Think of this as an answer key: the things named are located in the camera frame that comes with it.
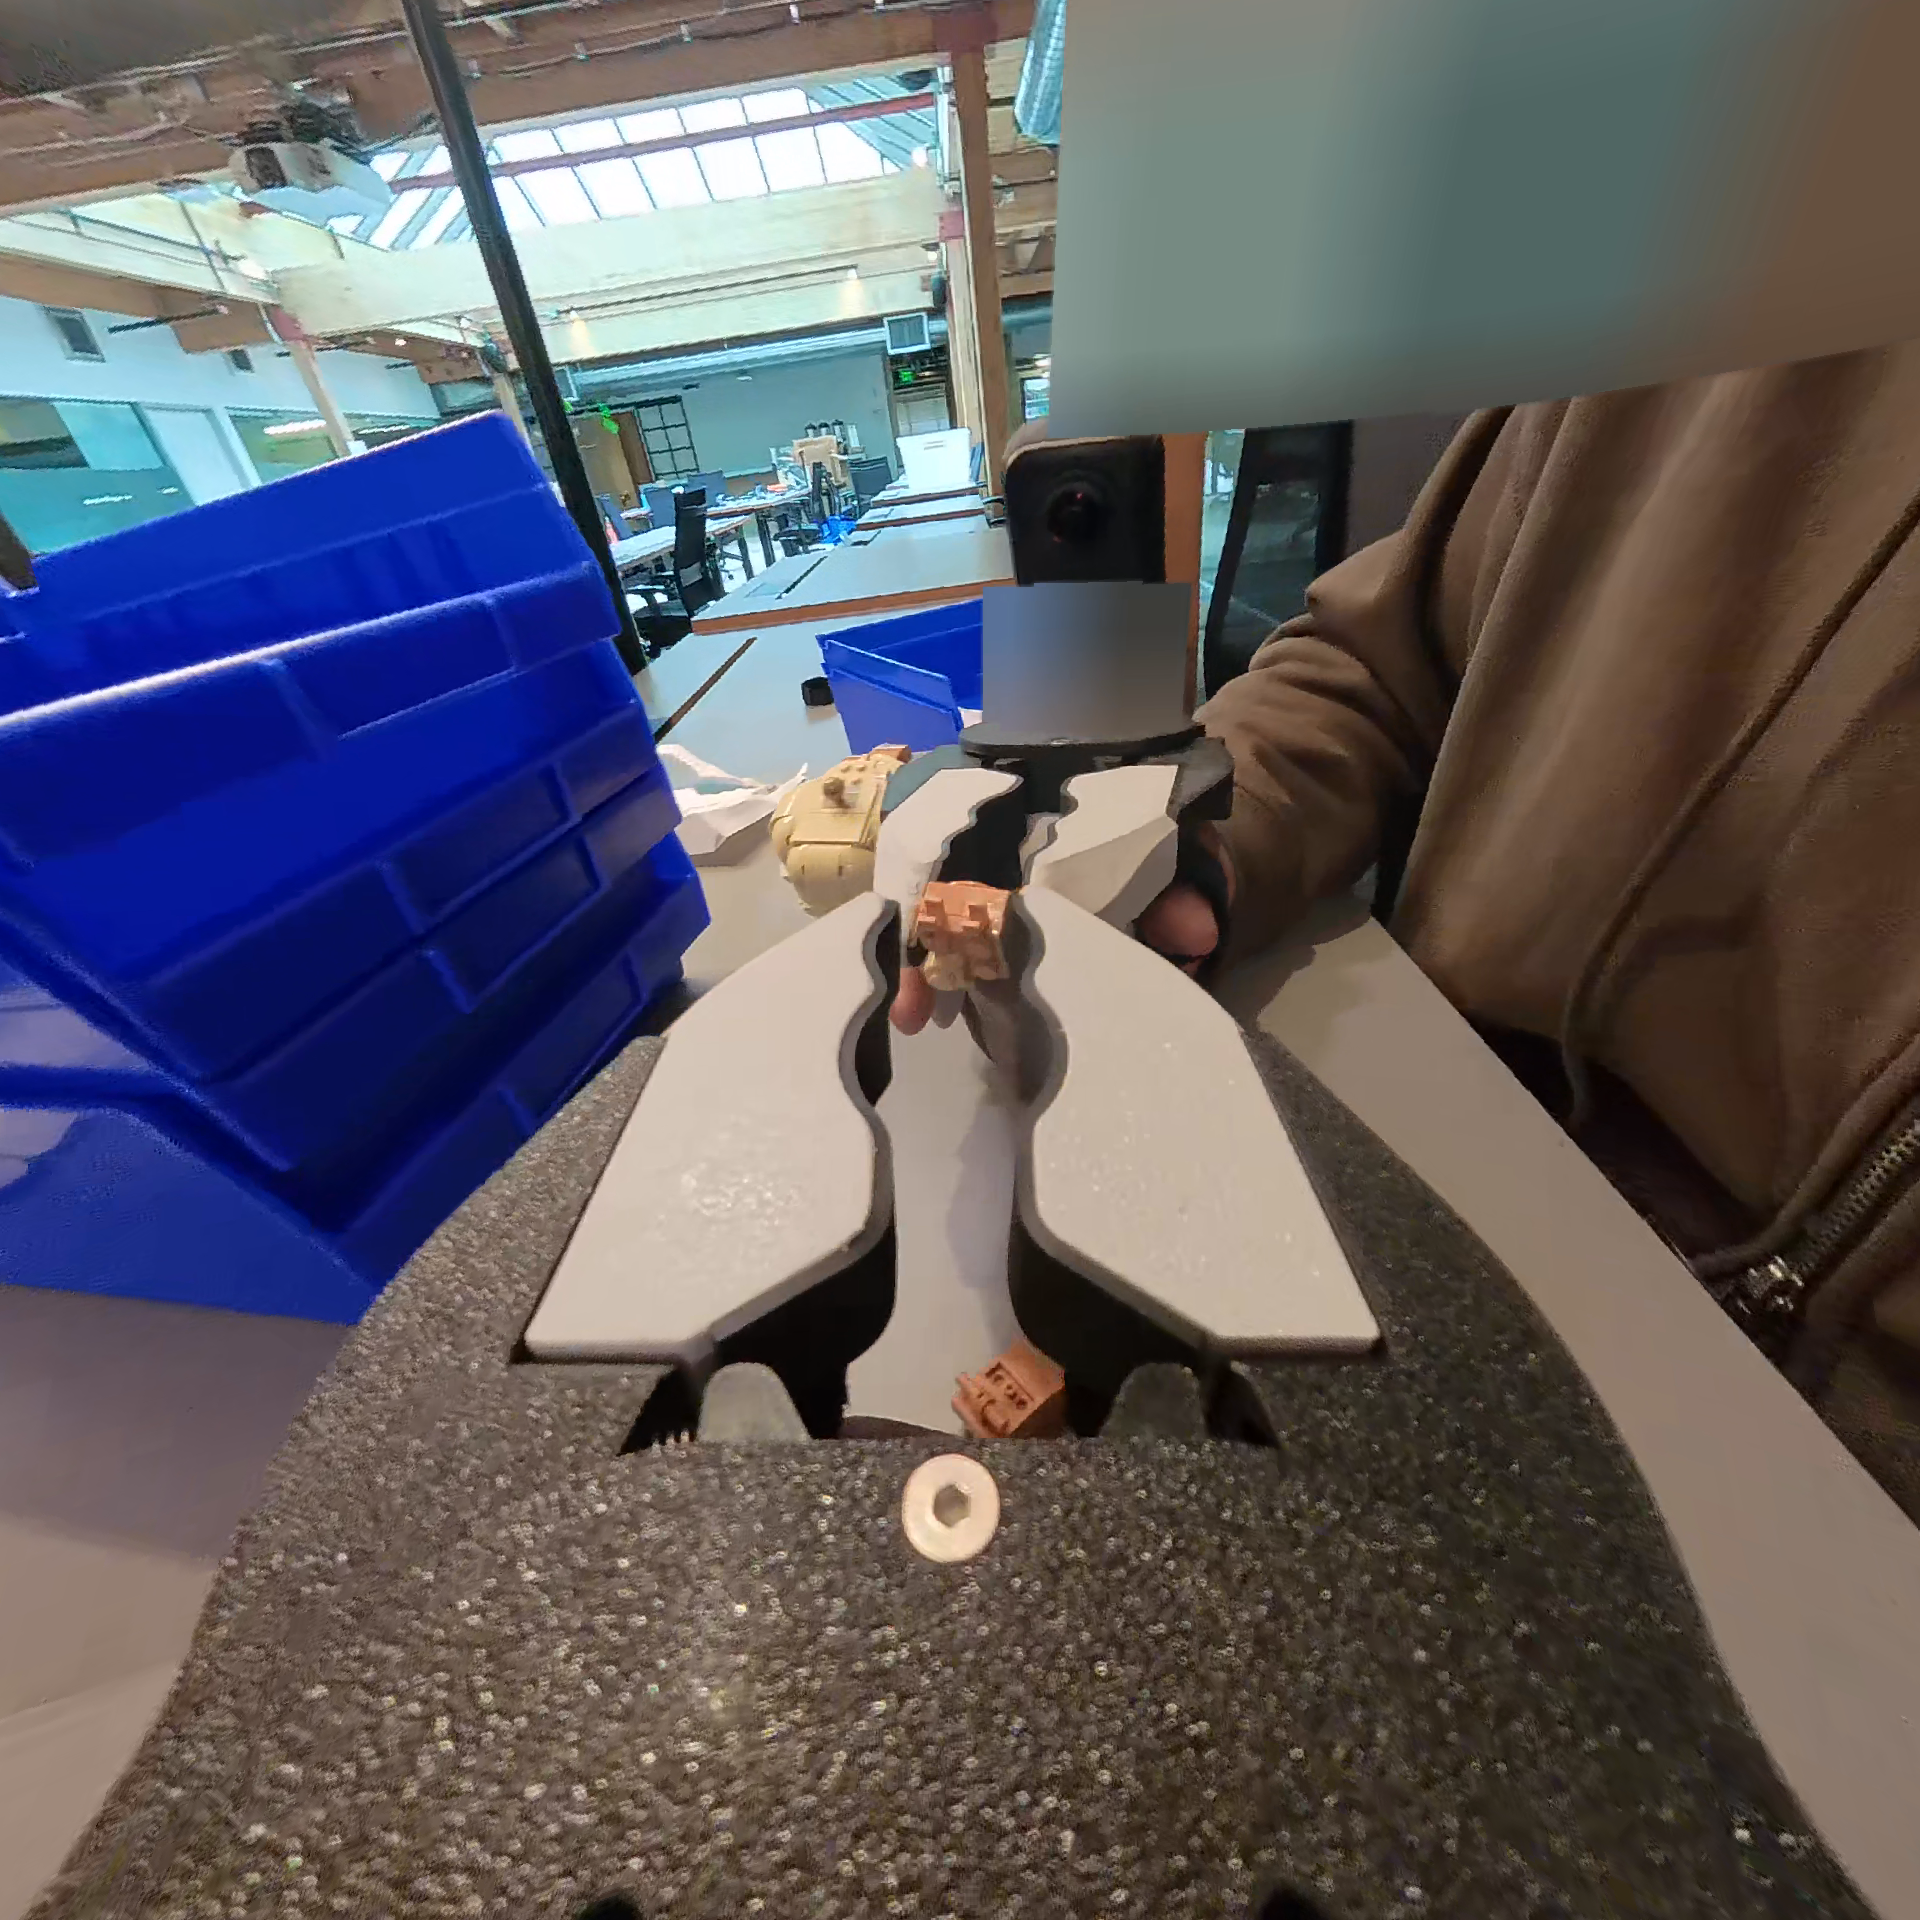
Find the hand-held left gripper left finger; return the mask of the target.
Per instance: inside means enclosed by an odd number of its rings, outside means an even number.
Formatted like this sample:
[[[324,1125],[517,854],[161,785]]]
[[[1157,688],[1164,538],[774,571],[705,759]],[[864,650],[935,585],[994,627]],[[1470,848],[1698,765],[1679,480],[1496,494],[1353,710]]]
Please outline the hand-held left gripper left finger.
[[[704,1370],[879,1248],[897,955],[896,901],[864,894],[670,1025],[525,1322],[532,1358]]]

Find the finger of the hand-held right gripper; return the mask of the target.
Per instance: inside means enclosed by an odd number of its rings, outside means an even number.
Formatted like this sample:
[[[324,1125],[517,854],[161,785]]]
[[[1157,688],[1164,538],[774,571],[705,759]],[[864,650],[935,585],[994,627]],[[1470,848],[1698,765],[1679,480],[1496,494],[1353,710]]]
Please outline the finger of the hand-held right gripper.
[[[896,902],[921,901],[932,880],[1012,888],[1026,810],[1018,769],[973,755],[914,755],[884,785],[870,888]]]
[[[1110,928],[1135,928],[1173,883],[1178,824],[1169,808],[1178,767],[1137,761],[1074,775],[1037,848],[1037,891],[1060,896]]]

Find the person's brown jacket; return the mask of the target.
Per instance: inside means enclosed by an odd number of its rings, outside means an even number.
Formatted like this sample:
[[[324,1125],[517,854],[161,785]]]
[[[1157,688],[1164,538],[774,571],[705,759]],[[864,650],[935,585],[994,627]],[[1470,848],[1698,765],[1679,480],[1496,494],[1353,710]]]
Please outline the person's brown jacket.
[[[1918,344],[1501,406],[1337,894],[1916,1520]]]

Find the torn white paper bag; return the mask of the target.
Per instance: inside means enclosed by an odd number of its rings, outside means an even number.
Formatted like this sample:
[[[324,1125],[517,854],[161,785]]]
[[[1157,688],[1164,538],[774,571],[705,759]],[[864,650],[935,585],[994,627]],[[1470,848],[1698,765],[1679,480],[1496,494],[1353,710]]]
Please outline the torn white paper bag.
[[[726,856],[726,848],[746,831],[760,831],[796,778],[768,784],[730,775],[677,745],[658,743],[658,759],[679,808],[679,843],[696,864]]]

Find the small orange brick assembly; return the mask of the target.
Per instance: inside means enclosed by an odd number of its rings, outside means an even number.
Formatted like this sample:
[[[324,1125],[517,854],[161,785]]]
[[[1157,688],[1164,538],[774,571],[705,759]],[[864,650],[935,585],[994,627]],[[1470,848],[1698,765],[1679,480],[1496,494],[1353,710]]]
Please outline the small orange brick assembly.
[[[970,992],[1010,977],[1005,923],[1014,894],[981,880],[930,880],[919,896],[909,941],[936,994]]]

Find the person's right forearm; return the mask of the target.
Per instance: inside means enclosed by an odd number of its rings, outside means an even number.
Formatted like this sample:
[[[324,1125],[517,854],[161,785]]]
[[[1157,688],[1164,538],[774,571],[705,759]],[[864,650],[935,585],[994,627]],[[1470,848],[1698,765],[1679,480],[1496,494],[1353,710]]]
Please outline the person's right forearm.
[[[1455,701],[1442,571],[1514,406],[1462,423],[1404,526],[1322,571],[1202,717],[1232,755],[1217,965],[1258,952],[1349,888],[1415,805]]]

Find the small brown brick piece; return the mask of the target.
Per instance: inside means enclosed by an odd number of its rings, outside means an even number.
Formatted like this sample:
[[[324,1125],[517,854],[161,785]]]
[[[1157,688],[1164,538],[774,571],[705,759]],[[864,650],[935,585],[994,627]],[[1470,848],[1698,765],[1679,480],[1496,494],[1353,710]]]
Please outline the small brown brick piece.
[[[1069,1431],[1068,1377],[1056,1360],[1018,1338],[956,1377],[951,1411],[975,1437],[1057,1437]]]

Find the grey desk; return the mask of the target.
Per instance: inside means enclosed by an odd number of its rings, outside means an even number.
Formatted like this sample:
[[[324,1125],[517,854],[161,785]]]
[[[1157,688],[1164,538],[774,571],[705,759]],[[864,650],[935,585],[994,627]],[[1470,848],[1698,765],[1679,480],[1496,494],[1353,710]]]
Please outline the grey desk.
[[[5,1914],[1916,1914],[1916,1526],[1357,907],[1224,982],[1383,1355],[638,1447],[670,1040],[360,1327],[5,1286]]]

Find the long wooden table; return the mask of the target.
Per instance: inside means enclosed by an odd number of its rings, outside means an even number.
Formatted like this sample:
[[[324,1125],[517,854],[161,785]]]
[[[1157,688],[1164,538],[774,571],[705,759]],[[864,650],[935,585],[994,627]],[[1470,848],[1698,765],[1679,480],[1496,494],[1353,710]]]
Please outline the long wooden table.
[[[919,519],[820,543],[762,566],[693,617],[696,632],[904,611],[981,595],[1016,581],[1005,530],[981,514]]]

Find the wooden pillar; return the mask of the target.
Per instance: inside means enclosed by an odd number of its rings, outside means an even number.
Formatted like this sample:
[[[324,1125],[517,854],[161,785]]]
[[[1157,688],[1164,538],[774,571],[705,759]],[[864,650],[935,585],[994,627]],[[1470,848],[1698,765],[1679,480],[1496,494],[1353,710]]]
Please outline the wooden pillar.
[[[996,35],[992,5],[958,6],[944,26],[952,154],[967,249],[967,267],[961,271],[951,269],[951,285],[958,294],[964,294],[977,438],[992,495],[1004,494],[1008,440],[1018,421],[1018,392],[1010,369],[1000,312],[996,187],[992,177],[986,47]]]

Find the tan brown brick toy figure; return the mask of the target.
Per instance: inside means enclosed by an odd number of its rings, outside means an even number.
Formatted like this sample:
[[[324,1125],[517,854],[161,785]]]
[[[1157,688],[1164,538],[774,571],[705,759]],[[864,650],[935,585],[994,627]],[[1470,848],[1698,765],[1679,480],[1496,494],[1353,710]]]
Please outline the tan brown brick toy figure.
[[[912,759],[886,743],[799,781],[774,807],[769,845],[799,907],[820,919],[872,887],[886,785]]]

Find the small blue storage bin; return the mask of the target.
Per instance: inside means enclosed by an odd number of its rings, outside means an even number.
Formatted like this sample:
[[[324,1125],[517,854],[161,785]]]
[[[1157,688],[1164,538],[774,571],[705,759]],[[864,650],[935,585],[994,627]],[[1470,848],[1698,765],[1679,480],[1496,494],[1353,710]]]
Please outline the small blue storage bin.
[[[935,752],[981,719],[981,598],[820,631],[822,677],[848,754]]]

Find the black office chair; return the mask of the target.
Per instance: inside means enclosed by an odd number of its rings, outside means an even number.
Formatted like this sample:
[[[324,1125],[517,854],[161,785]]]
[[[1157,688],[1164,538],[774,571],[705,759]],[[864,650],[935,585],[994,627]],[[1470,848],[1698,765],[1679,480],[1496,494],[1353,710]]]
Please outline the black office chair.
[[[1246,672],[1341,558],[1350,480],[1353,421],[1206,437],[1196,670],[1204,699]]]
[[[650,487],[645,494],[653,528],[670,530],[670,558],[640,586],[649,617],[695,617],[726,594],[709,531],[705,487]]]

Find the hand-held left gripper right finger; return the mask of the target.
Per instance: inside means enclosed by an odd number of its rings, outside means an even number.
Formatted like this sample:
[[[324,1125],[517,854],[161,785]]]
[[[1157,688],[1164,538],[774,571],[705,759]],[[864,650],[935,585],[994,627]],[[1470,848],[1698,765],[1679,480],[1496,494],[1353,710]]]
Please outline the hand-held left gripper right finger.
[[[1018,1166],[1037,1248],[1209,1358],[1372,1351],[1376,1314],[1233,1017],[1078,902],[1016,904],[1046,1042]]]

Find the person's right hand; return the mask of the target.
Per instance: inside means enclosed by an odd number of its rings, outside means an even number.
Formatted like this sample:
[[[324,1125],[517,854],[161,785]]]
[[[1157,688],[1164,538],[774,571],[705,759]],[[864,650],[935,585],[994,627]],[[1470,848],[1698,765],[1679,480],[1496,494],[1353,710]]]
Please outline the person's right hand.
[[[1206,975],[1232,930],[1224,870],[1177,872],[1135,923],[1135,939],[1185,975]]]

